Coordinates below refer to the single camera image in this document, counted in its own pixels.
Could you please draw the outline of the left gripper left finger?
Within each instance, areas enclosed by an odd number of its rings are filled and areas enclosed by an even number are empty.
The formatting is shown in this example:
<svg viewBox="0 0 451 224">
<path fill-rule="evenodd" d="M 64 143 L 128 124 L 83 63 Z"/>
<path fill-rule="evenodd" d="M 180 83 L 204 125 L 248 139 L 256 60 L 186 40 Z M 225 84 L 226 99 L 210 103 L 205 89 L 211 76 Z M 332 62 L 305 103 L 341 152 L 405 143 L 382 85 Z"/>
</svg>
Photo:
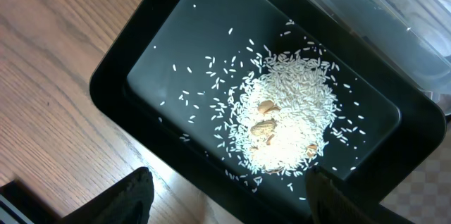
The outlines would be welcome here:
<svg viewBox="0 0 451 224">
<path fill-rule="evenodd" d="M 58 222 L 147 224 L 153 201 L 152 173 L 147 167 L 140 167 Z"/>
</svg>

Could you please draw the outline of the white rice pile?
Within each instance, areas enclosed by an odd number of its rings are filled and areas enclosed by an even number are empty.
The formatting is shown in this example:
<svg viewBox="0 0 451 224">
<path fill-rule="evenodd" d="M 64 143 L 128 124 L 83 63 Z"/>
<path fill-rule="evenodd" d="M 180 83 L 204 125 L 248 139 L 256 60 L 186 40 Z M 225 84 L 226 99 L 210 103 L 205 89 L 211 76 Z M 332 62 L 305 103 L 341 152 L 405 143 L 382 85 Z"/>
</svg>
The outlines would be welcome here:
<svg viewBox="0 0 451 224">
<path fill-rule="evenodd" d="M 292 187 L 323 156 L 327 132 L 344 144 L 359 132 L 337 96 L 339 64 L 292 21 L 276 30 L 167 25 L 156 37 L 150 103 L 252 191 L 270 175 Z"/>
</svg>

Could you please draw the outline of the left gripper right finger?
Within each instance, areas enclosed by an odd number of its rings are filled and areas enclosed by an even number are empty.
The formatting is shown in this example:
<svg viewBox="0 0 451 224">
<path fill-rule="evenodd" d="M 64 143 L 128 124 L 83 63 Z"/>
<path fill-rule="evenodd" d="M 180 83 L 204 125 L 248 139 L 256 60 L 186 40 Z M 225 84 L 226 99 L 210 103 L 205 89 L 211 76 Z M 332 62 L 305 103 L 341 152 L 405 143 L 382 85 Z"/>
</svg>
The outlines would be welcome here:
<svg viewBox="0 0 451 224">
<path fill-rule="evenodd" d="M 321 166 L 307 171 L 305 186 L 313 224 L 413 224 Z"/>
</svg>

